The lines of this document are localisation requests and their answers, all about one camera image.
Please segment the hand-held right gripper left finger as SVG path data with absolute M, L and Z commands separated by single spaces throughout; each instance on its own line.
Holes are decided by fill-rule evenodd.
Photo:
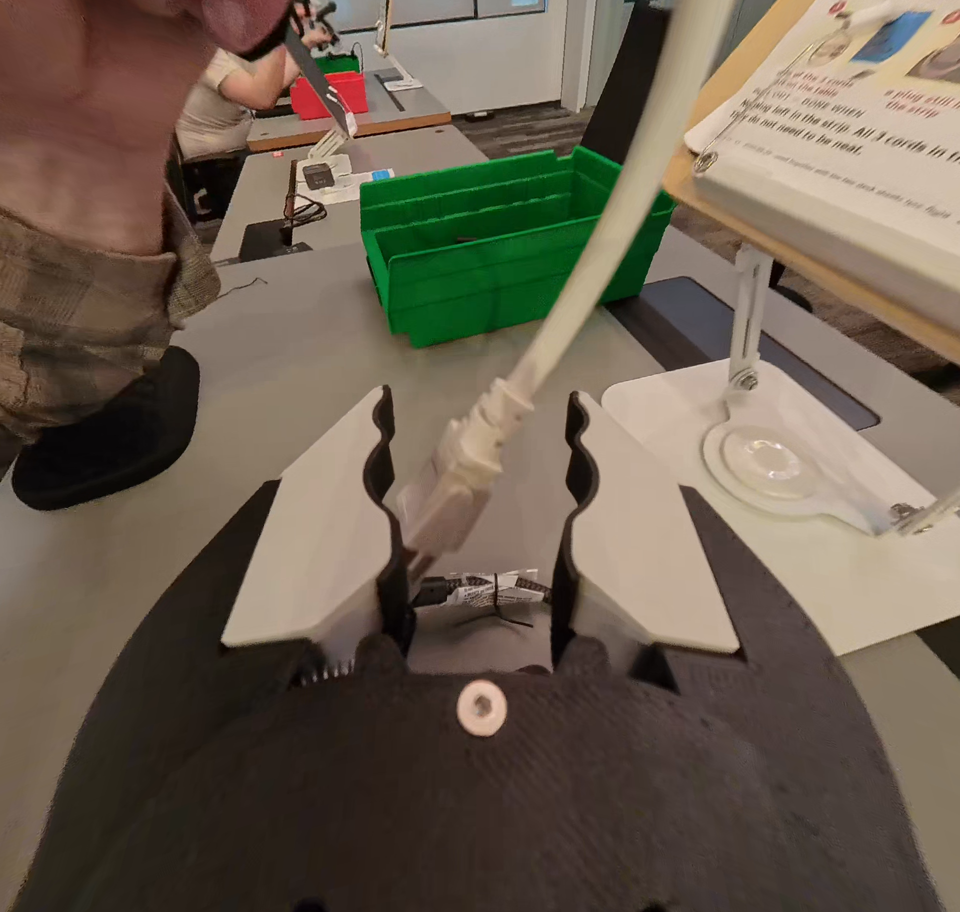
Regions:
M 394 403 L 376 386 L 282 474 L 222 631 L 228 648 L 307 641 L 353 656 L 384 634 L 406 653 L 415 618 L 394 482 Z

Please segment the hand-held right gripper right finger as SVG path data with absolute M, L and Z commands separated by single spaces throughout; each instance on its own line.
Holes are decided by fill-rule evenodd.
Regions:
M 714 571 L 669 467 L 585 392 L 570 394 L 566 487 L 574 509 L 551 586 L 551 660 L 576 636 L 603 643 L 612 666 L 649 645 L 736 654 Z

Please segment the person's left forearm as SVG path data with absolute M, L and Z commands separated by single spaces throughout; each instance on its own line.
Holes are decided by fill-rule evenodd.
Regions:
M 159 364 L 221 281 L 173 191 L 150 257 L 63 241 L 2 211 L 2 462 L 98 412 Z

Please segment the person's left hand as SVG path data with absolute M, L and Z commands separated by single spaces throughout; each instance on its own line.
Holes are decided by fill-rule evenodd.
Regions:
M 222 46 L 263 42 L 290 0 L 1 0 L 1 205 L 79 247 L 162 250 L 170 138 Z

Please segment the white stand with wooden board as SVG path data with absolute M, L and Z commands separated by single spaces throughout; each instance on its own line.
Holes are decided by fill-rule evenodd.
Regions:
M 694 127 L 744 85 L 811 0 L 779 0 L 703 87 Z M 958 485 L 935 497 L 759 351 L 774 259 L 958 361 L 958 241 L 839 209 L 685 140 L 664 189 L 743 241 L 726 361 L 609 388 L 602 406 L 695 488 L 837 655 L 958 615 Z
M 390 47 L 390 32 L 393 15 L 394 0 L 379 0 L 379 14 L 375 26 L 374 47 L 381 58 L 386 60 L 395 70 L 398 77 L 389 79 L 385 89 L 390 93 L 418 90 L 423 84 L 415 79 L 402 66 L 400 60 L 392 54 Z

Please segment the white papers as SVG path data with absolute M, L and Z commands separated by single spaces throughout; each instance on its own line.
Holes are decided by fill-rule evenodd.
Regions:
M 313 191 L 309 190 L 301 182 L 303 176 L 302 169 L 306 162 L 327 162 L 331 165 L 336 184 L 327 189 Z M 309 202 L 319 202 L 325 206 L 359 200 L 359 187 L 371 182 L 370 171 L 355 172 L 353 163 L 348 154 L 337 153 L 325 160 L 305 159 L 296 163 L 296 195 L 298 198 L 306 199 Z

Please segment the grey desk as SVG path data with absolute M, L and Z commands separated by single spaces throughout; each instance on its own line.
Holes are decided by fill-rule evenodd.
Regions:
M 248 225 L 282 218 L 290 163 L 302 159 L 308 150 L 302 146 L 284 150 L 279 156 L 264 152 L 246 159 L 212 246 L 210 257 L 214 262 L 238 258 Z M 344 151 L 356 173 L 392 169 L 398 177 L 487 159 L 452 125 L 356 138 Z M 327 217 L 296 229 L 293 241 L 306 242 L 315 250 L 359 244 L 358 201 L 327 206 Z

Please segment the wood edged desk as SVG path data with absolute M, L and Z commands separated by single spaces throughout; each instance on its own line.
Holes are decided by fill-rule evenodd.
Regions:
M 425 87 L 392 92 L 383 79 L 396 78 L 396 70 L 368 69 L 366 113 L 355 114 L 354 138 L 388 135 L 451 122 L 450 110 Z M 295 114 L 257 118 L 250 128 L 247 149 L 252 153 L 286 150 L 318 142 L 334 128 L 332 117 L 302 120 Z

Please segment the black upright panel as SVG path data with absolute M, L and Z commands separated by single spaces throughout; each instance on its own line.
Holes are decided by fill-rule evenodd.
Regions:
M 671 19 L 669 10 L 637 0 L 582 147 L 623 165 L 646 107 Z

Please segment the printed instruction sheet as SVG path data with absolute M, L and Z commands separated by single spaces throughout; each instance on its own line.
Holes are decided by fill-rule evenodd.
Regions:
M 837 13 L 884 0 L 811 0 L 744 85 L 691 128 L 699 153 Z M 724 157 L 839 209 L 954 248 L 959 197 L 959 0 L 894 0 L 894 18 L 836 36 L 718 144 Z

